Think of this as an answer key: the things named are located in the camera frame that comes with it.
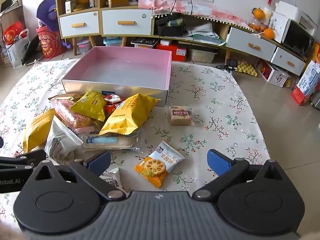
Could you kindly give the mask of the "long wooden tv console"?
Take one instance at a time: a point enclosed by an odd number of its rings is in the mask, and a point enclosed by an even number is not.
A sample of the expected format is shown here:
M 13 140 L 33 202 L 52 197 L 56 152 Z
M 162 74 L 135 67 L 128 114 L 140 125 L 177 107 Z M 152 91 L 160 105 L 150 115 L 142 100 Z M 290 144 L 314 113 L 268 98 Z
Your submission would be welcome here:
M 264 25 L 258 20 L 251 20 L 246 23 L 249 26 L 249 30 L 227 24 L 230 29 L 222 37 L 225 40 L 224 45 L 226 48 L 264 59 L 293 74 L 302 74 L 305 67 L 305 57 L 288 50 L 274 39 L 265 38 L 263 31 L 266 28 L 270 28 L 268 25 Z

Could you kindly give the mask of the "pink snack pack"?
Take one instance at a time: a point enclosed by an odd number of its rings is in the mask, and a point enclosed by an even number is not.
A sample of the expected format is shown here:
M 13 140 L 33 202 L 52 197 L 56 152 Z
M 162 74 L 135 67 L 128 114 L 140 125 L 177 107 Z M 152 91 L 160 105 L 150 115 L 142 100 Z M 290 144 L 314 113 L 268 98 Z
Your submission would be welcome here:
M 62 122 L 70 128 L 76 134 L 94 132 L 91 119 L 87 116 L 81 115 L 71 110 L 74 102 L 66 99 L 54 99 L 52 100 L 52 106 L 54 107 L 57 115 Z

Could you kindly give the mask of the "yellow ribbed snack bag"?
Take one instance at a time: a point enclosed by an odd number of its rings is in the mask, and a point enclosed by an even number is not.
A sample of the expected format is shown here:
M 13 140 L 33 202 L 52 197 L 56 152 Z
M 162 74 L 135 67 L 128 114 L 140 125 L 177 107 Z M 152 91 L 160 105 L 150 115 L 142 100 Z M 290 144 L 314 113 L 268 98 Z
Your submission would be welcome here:
M 43 145 L 47 141 L 48 133 L 50 131 L 52 120 L 55 114 L 55 109 L 51 108 L 35 117 L 31 124 L 26 127 L 23 139 L 24 153 L 30 152 L 34 148 Z

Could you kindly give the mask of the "red storage box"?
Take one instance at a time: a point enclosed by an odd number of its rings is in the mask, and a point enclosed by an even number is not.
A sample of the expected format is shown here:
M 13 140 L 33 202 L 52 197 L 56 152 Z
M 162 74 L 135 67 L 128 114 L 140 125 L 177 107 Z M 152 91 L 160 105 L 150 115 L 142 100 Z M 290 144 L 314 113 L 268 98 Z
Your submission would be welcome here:
M 157 49 L 170 51 L 172 55 L 172 61 L 185 62 L 187 57 L 187 49 L 180 48 L 176 44 L 162 45 L 161 43 L 158 43 Z

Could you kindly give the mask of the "white grey snack bag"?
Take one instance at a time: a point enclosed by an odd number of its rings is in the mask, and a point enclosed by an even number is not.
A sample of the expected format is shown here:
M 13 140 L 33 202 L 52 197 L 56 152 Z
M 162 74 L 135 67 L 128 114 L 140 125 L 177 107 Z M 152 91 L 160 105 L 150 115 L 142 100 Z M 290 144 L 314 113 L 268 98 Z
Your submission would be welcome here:
M 83 141 L 56 116 L 53 117 L 44 151 L 59 165 L 66 165 L 74 160 L 74 151 Z

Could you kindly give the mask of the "wooden shelf cabinet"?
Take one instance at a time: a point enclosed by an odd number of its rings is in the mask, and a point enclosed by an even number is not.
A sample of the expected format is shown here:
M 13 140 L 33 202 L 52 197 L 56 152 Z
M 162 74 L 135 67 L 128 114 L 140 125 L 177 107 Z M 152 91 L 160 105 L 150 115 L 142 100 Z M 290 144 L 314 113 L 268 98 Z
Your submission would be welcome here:
M 107 0 L 56 0 L 56 11 L 63 39 L 71 39 L 77 52 L 76 39 L 88 37 L 95 47 L 95 37 L 121 37 L 122 46 L 128 37 L 147 37 L 154 32 L 151 10 L 138 5 L 109 8 Z

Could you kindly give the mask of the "orange cracker snack pack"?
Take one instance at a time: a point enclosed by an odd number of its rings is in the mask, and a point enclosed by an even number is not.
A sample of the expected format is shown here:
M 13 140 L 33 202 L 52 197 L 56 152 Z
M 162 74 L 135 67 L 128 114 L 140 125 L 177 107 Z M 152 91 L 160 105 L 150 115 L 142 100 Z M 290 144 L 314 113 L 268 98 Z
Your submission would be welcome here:
M 163 140 L 152 153 L 134 167 L 134 170 L 159 189 L 167 175 L 184 159 L 180 152 Z

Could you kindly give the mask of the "small yellow snack pack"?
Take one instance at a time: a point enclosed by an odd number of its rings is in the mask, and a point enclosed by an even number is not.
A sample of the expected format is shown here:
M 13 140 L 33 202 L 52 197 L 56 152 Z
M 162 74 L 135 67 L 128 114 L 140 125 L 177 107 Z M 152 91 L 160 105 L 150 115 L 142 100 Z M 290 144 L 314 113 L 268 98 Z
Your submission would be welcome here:
M 103 94 L 88 91 L 71 106 L 71 111 L 104 122 L 105 105 L 106 101 L 103 98 Z

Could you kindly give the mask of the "orange fruit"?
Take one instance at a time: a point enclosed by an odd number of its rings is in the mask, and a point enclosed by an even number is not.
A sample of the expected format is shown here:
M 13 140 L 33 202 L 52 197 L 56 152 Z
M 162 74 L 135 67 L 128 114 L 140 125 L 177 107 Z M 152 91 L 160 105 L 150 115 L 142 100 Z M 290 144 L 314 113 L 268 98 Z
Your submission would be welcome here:
M 272 40 L 272 39 L 274 39 L 274 31 L 271 28 L 266 28 L 263 31 L 263 36 L 265 38 L 268 38 L 268 39 Z
M 265 13 L 260 8 L 253 8 L 252 14 L 254 18 L 260 21 L 262 21 L 265 18 Z

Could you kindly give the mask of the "blue white long pack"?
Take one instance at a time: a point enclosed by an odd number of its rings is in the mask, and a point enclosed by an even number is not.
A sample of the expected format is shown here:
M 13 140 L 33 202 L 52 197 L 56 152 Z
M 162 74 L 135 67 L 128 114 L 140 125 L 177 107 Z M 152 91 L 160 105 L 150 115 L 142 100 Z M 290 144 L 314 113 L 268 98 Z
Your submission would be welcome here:
M 124 150 L 133 148 L 138 142 L 138 133 L 122 135 L 117 133 L 106 133 L 99 135 L 91 132 L 83 138 L 83 147 L 87 150 Z

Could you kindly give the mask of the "large yellow snack bag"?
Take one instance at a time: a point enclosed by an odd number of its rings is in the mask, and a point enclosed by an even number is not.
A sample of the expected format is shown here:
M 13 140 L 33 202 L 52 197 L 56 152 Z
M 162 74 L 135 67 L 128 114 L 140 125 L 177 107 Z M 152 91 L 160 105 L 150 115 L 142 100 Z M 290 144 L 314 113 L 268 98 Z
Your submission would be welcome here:
M 127 98 L 108 117 L 99 135 L 107 133 L 132 134 L 146 122 L 158 101 L 160 99 L 139 93 Z

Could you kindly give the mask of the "golden brown bar pack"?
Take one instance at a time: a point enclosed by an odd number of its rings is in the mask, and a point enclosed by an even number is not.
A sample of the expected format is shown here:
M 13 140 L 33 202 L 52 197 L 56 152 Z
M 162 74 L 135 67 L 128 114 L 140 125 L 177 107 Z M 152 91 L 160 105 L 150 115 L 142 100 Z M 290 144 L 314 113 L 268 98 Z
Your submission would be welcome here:
M 49 101 L 52 101 L 52 100 L 78 101 L 82 96 L 83 94 L 79 94 L 79 93 L 66 93 L 66 94 L 59 94 L 56 96 L 52 96 L 48 98 L 48 100 Z

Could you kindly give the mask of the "white black snack pack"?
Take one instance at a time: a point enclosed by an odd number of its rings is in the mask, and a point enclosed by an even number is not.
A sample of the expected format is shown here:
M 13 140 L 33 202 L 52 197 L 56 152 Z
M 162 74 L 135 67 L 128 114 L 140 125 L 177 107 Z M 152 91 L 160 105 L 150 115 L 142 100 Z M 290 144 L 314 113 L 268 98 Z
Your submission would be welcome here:
M 123 188 L 121 179 L 120 179 L 120 169 L 118 167 L 105 171 L 100 178 L 106 182 L 108 182 L 110 185 L 116 187 L 119 190 L 122 190 L 125 194 L 127 194 L 127 191 Z

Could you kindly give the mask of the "red candy pack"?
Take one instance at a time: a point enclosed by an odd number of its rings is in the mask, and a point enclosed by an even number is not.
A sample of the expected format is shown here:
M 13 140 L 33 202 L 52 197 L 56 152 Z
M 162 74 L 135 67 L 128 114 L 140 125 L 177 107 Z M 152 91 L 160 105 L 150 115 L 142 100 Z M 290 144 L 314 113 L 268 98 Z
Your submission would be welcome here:
M 104 110 L 111 115 L 114 110 L 124 101 L 124 99 L 116 94 L 107 94 L 103 96 L 105 100 Z

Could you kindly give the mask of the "brown cake pack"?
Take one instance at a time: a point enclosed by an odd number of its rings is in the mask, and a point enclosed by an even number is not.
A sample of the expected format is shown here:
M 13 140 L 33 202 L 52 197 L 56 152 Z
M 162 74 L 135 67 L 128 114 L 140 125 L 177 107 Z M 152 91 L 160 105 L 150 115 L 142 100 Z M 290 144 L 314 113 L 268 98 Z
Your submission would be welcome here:
M 185 106 L 170 106 L 169 121 L 171 126 L 193 126 L 191 110 Z

